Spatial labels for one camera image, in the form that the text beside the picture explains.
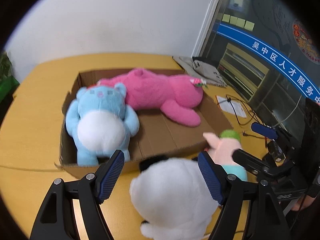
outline blue banner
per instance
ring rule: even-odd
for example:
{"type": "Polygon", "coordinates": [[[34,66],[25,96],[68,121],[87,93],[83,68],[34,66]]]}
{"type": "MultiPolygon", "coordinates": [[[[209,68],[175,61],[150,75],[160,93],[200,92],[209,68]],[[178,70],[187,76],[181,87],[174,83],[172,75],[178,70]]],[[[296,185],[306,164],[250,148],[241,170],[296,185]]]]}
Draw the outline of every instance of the blue banner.
{"type": "Polygon", "coordinates": [[[301,93],[320,104],[320,93],[317,86],[289,58],[269,46],[262,40],[226,24],[220,24],[217,34],[226,37],[259,57],[266,60],[276,70],[280,71],[301,93]]]}

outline stuffed toy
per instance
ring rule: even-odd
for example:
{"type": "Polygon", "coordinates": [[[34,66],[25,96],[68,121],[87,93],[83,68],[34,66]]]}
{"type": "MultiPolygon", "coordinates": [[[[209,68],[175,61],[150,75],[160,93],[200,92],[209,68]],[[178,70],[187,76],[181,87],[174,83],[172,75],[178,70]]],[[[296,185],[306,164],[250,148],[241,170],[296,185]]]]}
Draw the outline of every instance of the stuffed toy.
{"type": "Polygon", "coordinates": [[[198,163],[183,158],[145,160],[130,184],[131,202],[145,219],[141,233],[154,240],[200,240],[218,207],[198,163]]]}
{"type": "Polygon", "coordinates": [[[225,130],[220,134],[220,138],[214,133],[203,133],[203,137],[211,147],[206,150],[214,163],[221,165],[227,174],[234,174],[242,181],[247,181],[245,168],[232,159],[233,152],[242,149],[240,135],[236,131],[225,130]]]}
{"type": "Polygon", "coordinates": [[[133,69],[111,79],[101,79],[97,85],[113,87],[118,82],[127,87],[125,102],[134,110],[160,109],[171,120],[190,127],[201,122],[192,109],[200,104],[203,95],[202,84],[195,78],[133,69]]]}
{"type": "Polygon", "coordinates": [[[130,160],[130,137],[139,130],[135,111],[124,103],[126,87],[95,86],[80,88],[66,114],[68,134],[77,147],[79,166],[98,165],[97,157],[111,157],[115,150],[130,160]]]}

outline paper document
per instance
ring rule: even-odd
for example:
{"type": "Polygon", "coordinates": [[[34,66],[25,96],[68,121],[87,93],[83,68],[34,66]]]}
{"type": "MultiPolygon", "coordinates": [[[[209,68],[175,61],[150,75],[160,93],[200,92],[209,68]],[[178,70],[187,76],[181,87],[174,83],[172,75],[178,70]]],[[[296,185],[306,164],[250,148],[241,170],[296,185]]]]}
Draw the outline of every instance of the paper document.
{"type": "Polygon", "coordinates": [[[219,96],[217,96],[217,100],[218,100],[218,103],[219,103],[222,111],[225,111],[225,112],[228,112],[228,113],[234,114],[234,115],[235,115],[235,111],[236,111],[237,116],[247,118],[247,115],[245,114],[245,111],[243,110],[240,102],[233,101],[233,100],[231,100],[231,102],[227,102],[226,98],[222,98],[219,96]]]}

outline pig plush toy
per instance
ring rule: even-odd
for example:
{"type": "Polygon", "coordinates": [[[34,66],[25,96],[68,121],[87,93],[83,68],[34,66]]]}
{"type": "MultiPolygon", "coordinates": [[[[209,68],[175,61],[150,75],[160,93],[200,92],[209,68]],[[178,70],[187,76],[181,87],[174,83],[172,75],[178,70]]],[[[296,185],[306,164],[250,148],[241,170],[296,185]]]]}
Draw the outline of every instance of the pig plush toy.
{"type": "Polygon", "coordinates": [[[247,181],[245,168],[232,159],[233,152],[242,149],[239,134],[233,130],[225,130],[220,138],[214,133],[203,133],[203,136],[210,145],[206,150],[213,162],[221,165],[227,174],[234,174],[242,181],[247,181]]]}

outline yellow table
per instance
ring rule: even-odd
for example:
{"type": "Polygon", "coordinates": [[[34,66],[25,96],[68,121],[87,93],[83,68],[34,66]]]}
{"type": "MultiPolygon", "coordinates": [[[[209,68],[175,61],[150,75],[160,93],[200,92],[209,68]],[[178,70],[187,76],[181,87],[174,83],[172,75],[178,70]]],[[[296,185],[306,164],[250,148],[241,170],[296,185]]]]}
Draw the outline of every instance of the yellow table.
{"type": "MultiPolygon", "coordinates": [[[[74,180],[59,170],[61,105],[78,72],[106,68],[179,69],[169,56],[147,54],[92,54],[54,60],[34,68],[15,92],[0,131],[0,191],[11,215],[30,236],[32,225],[42,200],[55,178],[74,180]]],[[[210,86],[206,92],[239,98],[231,88],[210,86]]],[[[235,115],[225,113],[236,131],[248,130],[250,124],[239,127],[235,115]]],[[[264,140],[242,137],[244,150],[261,157],[266,152],[264,140]]],[[[140,233],[142,218],[130,202],[129,185],[137,172],[121,175],[102,212],[115,239],[145,239],[140,233]]],[[[81,239],[88,239],[78,201],[74,201],[77,226],[81,239]]],[[[208,232],[219,215],[213,216],[208,232]]],[[[237,230],[243,230],[247,212],[244,204],[237,230]]]]}

